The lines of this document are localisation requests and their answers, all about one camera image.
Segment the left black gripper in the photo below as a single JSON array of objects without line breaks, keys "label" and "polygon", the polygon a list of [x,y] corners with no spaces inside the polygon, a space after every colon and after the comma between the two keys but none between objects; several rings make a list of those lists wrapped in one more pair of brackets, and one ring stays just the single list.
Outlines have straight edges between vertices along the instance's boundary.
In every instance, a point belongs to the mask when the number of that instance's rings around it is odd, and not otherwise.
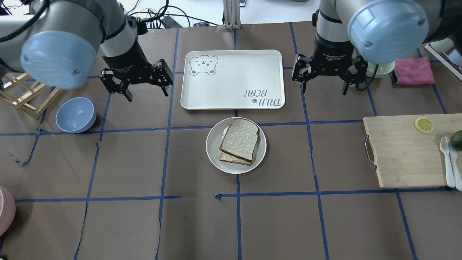
[{"label": "left black gripper", "polygon": [[158,86],[163,94],[171,95],[174,77],[165,60],[158,60],[150,64],[144,55],[121,55],[103,57],[108,68],[101,69],[100,80],[110,94],[121,94],[129,102],[133,101],[130,85],[148,83]]}]

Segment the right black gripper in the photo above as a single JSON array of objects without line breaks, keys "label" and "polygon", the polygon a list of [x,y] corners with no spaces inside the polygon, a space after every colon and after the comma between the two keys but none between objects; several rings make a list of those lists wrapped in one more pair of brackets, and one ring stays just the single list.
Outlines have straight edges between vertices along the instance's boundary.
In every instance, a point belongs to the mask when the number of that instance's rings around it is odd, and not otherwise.
[{"label": "right black gripper", "polygon": [[366,79],[368,63],[361,56],[352,58],[352,45],[328,47],[316,45],[311,57],[297,54],[292,70],[292,80],[302,84],[302,93],[306,93],[307,82],[317,76],[338,76],[343,81],[342,94],[346,95],[351,85],[357,91],[365,91],[368,85],[361,88],[360,83]]}]

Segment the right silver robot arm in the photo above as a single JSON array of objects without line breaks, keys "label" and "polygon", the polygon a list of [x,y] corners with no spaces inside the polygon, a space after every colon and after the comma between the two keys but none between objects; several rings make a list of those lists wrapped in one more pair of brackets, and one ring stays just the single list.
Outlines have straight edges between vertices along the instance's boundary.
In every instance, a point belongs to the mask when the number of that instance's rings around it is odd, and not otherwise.
[{"label": "right silver robot arm", "polygon": [[338,76],[358,91],[367,64],[389,64],[423,43],[449,38],[461,53],[460,0],[322,0],[313,14],[314,53],[297,54],[292,80],[306,91],[317,76]]}]

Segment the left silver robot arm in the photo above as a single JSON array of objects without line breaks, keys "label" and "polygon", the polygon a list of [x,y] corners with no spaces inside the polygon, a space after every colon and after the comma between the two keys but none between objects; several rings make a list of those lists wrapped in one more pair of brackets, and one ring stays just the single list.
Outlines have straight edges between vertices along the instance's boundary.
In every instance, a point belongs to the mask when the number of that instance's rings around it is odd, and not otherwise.
[{"label": "left silver robot arm", "polygon": [[165,96],[173,76],[165,60],[149,63],[138,36],[145,22],[127,16],[116,0],[43,0],[34,15],[1,16],[1,78],[27,73],[63,90],[87,81],[99,54],[106,90],[132,101],[130,85],[159,86]]}]

